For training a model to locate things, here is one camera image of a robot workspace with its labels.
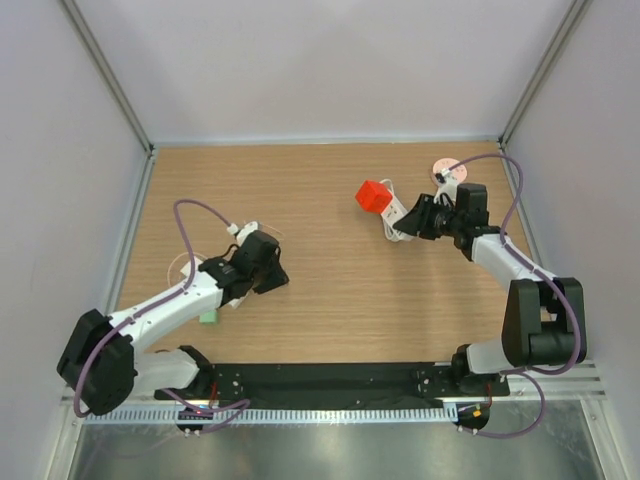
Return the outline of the white green power strip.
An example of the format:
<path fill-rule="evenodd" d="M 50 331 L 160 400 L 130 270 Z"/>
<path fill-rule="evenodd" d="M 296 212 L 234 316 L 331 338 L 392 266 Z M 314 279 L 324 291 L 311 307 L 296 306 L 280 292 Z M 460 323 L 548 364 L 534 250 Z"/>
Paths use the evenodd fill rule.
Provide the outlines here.
<path fill-rule="evenodd" d="M 390 228 L 407 214 L 402 202 L 394 197 L 381 213 L 381 217 Z"/>

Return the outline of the red cube socket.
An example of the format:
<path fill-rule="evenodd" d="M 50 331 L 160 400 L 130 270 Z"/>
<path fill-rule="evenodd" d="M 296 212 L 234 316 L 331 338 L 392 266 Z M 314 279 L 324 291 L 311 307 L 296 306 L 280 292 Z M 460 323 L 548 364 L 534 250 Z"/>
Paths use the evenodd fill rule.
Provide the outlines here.
<path fill-rule="evenodd" d="M 369 213 L 381 214 L 393 199 L 393 194 L 381 182 L 365 180 L 355 194 L 360 207 Z"/>

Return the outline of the pink round socket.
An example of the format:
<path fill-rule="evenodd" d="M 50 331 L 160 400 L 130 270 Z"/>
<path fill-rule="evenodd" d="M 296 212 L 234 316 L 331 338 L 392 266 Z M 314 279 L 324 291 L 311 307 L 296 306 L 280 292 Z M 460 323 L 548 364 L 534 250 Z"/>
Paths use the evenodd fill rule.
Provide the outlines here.
<path fill-rule="evenodd" d="M 459 183 L 463 182 L 468 171 L 465 165 L 460 165 L 460 161 L 454 158 L 441 158 L 434 162 L 432 166 L 431 178 L 435 184 L 440 183 L 440 177 L 443 170 L 449 171 L 452 177 Z"/>

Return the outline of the green usb charger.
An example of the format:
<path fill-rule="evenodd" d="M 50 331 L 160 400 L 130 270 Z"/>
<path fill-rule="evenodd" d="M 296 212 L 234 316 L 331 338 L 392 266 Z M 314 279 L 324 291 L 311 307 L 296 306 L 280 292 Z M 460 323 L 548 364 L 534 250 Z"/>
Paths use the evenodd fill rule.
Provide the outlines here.
<path fill-rule="evenodd" d="M 200 315 L 198 321 L 203 325 L 217 325 L 219 322 L 219 313 L 217 310 L 209 311 Z"/>

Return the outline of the white charger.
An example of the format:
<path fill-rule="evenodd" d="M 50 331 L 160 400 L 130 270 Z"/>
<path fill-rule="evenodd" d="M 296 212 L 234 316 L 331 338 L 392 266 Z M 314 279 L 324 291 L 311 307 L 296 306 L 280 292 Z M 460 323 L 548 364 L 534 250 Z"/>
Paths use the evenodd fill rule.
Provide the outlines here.
<path fill-rule="evenodd" d="M 229 302 L 229 305 L 233 308 L 233 309 L 237 309 L 246 299 L 245 296 L 237 298 L 237 299 L 233 299 Z"/>
<path fill-rule="evenodd" d="M 188 277 L 191 274 L 191 264 L 187 262 L 181 269 L 180 272 L 185 277 Z"/>

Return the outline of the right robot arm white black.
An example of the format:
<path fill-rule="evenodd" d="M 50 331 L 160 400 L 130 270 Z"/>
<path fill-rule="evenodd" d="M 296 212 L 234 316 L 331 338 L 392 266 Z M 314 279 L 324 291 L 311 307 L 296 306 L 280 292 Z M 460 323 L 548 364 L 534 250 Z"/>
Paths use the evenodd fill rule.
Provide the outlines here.
<path fill-rule="evenodd" d="M 490 225 L 485 186 L 463 183 L 454 199 L 422 194 L 393 227 L 425 240 L 452 238 L 467 260 L 483 267 L 507 292 L 499 337 L 462 345 L 452 357 L 450 382 L 457 393 L 475 395 L 502 373 L 559 375 L 585 360 L 581 283 L 541 268 L 503 230 Z"/>

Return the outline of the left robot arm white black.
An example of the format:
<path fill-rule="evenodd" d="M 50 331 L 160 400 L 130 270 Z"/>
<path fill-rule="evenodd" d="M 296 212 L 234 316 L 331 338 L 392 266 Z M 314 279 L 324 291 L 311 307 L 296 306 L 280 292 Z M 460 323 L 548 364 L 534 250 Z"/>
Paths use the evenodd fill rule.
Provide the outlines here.
<path fill-rule="evenodd" d="M 133 395 L 200 400 L 211 392 L 214 369 L 195 347 L 148 349 L 191 319 L 288 283 L 271 235 L 255 230 L 232 250 L 229 258 L 195 262 L 184 282 L 145 302 L 108 315 L 92 309 L 79 318 L 57 365 L 75 392 L 78 416 L 105 415 Z"/>

